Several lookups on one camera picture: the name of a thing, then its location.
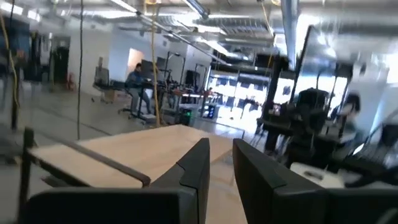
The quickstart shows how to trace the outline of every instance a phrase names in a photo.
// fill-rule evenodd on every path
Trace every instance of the concrete floor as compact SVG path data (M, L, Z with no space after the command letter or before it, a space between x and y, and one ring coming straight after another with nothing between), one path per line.
M32 126L64 139L77 140L76 109L77 94L49 93L36 89L31 95L30 85L24 85L21 96L21 113L19 127ZM93 103L91 96L81 95L81 124L80 139L98 138L106 135L127 133L149 128L143 126L139 120L129 120L127 114L117 114L123 103L104 104L99 98ZM10 125L11 100L7 100L5 110L0 114L0 123ZM215 133L229 138L240 138L241 131L222 125L205 122L195 122L195 128ZM36 135L35 139L40 146L55 144L55 142ZM40 180L45 171L33 166L30 179L30 194L36 194L50 188ZM19 187L19 168L17 166L0 165L0 223L13 220L16 215L17 193Z

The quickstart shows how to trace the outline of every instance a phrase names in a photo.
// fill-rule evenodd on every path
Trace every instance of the floor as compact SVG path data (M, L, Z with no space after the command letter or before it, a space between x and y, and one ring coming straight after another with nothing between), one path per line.
M77 140L77 94L50 93L39 86L35 87L34 94L32 94L31 88L30 84L24 84L24 91L20 99L19 128L32 126L67 140ZM5 109L0 113L0 123L9 126L11 123L11 93L7 94L7 99ZM150 128L151 124L144 126L139 120L128 119L127 114L117 114L117 110L123 105L122 102L100 103L99 98L95 98L95 102L92 102L90 95L82 94L80 139L98 138ZM242 135L240 130L202 121L196 121L194 127L229 138L240 138ZM252 134L246 133L245 139L249 140L251 136ZM36 135L35 139L40 146L54 144L53 141L40 135ZM30 194L49 188L40 179L45 175L43 170L33 166ZM0 165L0 183L0 223L4 223L12 220L16 214L19 168Z

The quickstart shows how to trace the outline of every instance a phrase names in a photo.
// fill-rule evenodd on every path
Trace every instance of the white object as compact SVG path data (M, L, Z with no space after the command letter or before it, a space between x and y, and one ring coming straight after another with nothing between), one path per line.
M341 176L316 167L295 162L290 166L290 170L324 188L340 189L345 187Z

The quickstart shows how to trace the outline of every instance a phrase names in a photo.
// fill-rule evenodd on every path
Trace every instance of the ceiling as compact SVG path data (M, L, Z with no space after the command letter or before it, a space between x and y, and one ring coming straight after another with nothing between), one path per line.
M217 42L228 52L239 50L239 54L232 56L247 57L249 60L257 53L269 54L275 49L281 54L294 49L294 53L299 54L311 24L318 29L318 35L323 39L321 42L317 39L316 45L323 45L328 52L334 51L335 56L329 54L321 57L315 51L312 59L307 61L322 66L334 60L388 66L386 57L398 53L398 1L301 0L298 11L300 17L296 21L296 32L293 33L295 41L288 41L287 45L285 40L290 38L284 35L286 15L281 6L275 4L277 1L264 0L270 27L267 26L261 4L256 0L198 0L210 10L206 20L201 19L181 0L161 0L155 9L156 21L192 43L203 43L204 40ZM49 20L53 17L67 20L80 15L80 0L17 0L17 3L29 5ZM144 15L152 16L154 7L145 6L144 0L127 0L127 3ZM84 0L84 5L86 21L112 24L134 32L148 31L147 22L116 7L110 0Z

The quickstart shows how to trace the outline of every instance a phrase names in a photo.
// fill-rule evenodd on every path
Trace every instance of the man sitting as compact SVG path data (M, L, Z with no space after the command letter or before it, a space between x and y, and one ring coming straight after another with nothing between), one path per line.
M126 80L126 87L129 88L129 93L132 95L134 100L135 98L138 99L138 97L141 97L142 100L144 100L145 104L147 105L147 112L148 114L151 114L150 112L150 99L147 95L147 93L142 91L142 96L141 96L141 87L137 87L137 85L141 85L144 79L141 76L141 63L138 63L136 65L136 69L134 71L130 72L129 75L127 76Z

